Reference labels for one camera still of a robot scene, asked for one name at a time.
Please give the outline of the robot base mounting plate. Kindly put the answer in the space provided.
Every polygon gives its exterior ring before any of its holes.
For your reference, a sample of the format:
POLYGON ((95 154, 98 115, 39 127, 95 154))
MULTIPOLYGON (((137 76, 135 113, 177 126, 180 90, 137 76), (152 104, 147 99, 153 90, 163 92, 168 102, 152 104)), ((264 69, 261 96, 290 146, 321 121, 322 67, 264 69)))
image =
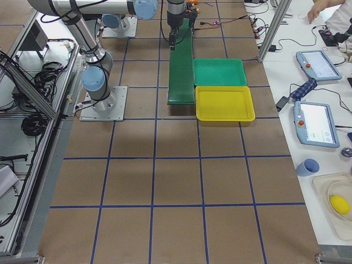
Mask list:
POLYGON ((79 120, 82 122, 122 122, 127 101, 127 86, 110 86, 110 96, 93 107, 83 106, 79 120))

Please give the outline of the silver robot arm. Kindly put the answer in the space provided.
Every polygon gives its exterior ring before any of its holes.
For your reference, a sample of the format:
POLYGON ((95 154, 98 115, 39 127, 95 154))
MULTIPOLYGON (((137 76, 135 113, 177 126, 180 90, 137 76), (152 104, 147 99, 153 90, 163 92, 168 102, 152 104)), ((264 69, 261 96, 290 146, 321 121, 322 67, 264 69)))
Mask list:
POLYGON ((117 101, 108 86, 112 56, 101 47, 96 34, 87 26, 84 15, 136 15, 142 20, 152 19, 158 10, 158 1, 28 1, 38 12, 57 17, 71 32, 89 65, 81 75, 93 109, 112 110, 117 101))

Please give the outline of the person's bare hand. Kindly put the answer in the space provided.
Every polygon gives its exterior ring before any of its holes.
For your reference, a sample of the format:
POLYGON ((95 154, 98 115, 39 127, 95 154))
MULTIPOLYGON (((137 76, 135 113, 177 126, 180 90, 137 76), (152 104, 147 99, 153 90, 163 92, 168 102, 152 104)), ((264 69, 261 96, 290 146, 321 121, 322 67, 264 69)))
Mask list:
POLYGON ((320 11, 321 7, 318 2, 316 2, 307 14, 309 24, 311 24, 319 16, 320 11))

